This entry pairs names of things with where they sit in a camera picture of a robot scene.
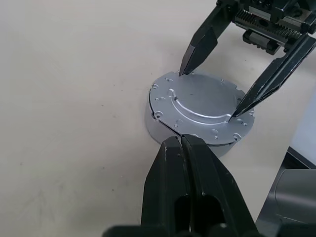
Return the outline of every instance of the mounting hole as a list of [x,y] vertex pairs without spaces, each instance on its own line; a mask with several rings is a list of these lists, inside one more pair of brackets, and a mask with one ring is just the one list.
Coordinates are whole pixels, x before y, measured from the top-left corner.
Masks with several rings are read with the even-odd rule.
[[268,22],[266,20],[263,20],[263,19],[259,20],[259,24],[261,26],[263,26],[263,27],[268,27],[269,26]]
[[238,133],[234,133],[233,138],[235,139],[235,141],[239,141],[241,139],[241,136]]
[[174,124],[174,127],[178,127],[179,124],[181,124],[181,123],[183,123],[183,121],[182,121],[181,119],[178,119],[178,120],[176,121],[176,123]]
[[163,116],[163,113],[162,113],[162,112],[160,112],[160,111],[158,111],[158,112],[154,112],[154,116],[155,116],[155,118],[160,118],[160,117],[162,117],[162,116]]

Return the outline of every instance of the black plastic part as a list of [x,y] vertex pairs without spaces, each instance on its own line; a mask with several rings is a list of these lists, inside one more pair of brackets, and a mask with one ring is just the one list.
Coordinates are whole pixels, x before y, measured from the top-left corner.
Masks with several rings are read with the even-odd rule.
[[301,8],[314,11],[316,10],[316,1],[315,0],[298,0],[298,4]]
[[193,35],[180,66],[179,76],[191,73],[202,64],[217,45],[217,39],[238,11],[235,0],[221,0]]
[[270,12],[273,0],[245,0],[244,9],[249,11],[249,7],[254,7],[260,11]]
[[147,175],[140,227],[104,237],[260,236],[239,188],[206,143],[184,135],[165,140]]
[[314,34],[316,31],[316,13],[313,11],[309,14],[309,16],[305,19],[301,26],[301,33],[310,33]]
[[278,51],[278,49],[280,48],[280,46],[278,45],[278,43],[271,39],[269,40],[268,44],[266,47],[262,46],[262,45],[259,45],[259,44],[256,44],[255,42],[251,41],[250,40],[250,35],[254,33],[254,34],[258,34],[252,30],[247,30],[243,35],[242,35],[242,40],[245,42],[245,43],[248,43],[248,44],[253,44],[255,46],[257,46],[258,48],[261,48],[263,50],[265,50],[268,54],[270,55],[275,55],[275,53]]
[[274,0],[272,3],[270,21],[277,23],[279,19],[283,19],[297,3],[298,0]]
[[276,92],[314,50],[316,39],[303,35],[288,52],[272,61],[238,104],[232,117],[238,117]]
[[315,235],[315,224],[297,224],[282,226],[277,237],[314,237]]

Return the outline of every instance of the aluminum cover plate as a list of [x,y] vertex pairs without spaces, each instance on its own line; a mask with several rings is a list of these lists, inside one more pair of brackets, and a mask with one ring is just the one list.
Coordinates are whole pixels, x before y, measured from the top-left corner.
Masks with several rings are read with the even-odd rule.
[[222,146],[240,140],[253,126],[253,109],[230,120],[244,95],[235,84],[215,76],[170,72],[152,85],[149,104],[154,119],[175,133]]

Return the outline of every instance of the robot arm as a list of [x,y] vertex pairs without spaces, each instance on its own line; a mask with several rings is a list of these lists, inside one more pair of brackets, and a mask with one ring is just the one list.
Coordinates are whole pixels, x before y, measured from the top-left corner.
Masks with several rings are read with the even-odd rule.
[[233,22],[245,29],[243,41],[274,55],[275,59],[255,81],[237,106],[238,117],[276,92],[313,51],[316,40],[316,1],[218,0],[216,7],[194,34],[184,54],[179,76],[196,69],[216,47],[217,39]]

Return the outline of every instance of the white table surface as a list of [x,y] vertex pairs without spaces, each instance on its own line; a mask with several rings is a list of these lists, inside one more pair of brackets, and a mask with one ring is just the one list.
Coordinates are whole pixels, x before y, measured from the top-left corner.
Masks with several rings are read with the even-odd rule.
[[316,165],[316,91],[314,91],[302,120],[297,126],[291,147]]
[[[159,145],[147,92],[179,69],[213,0],[0,3],[2,237],[100,236],[138,224]],[[248,90],[273,59],[229,26],[201,68]],[[313,53],[222,157],[257,218],[316,84]]]

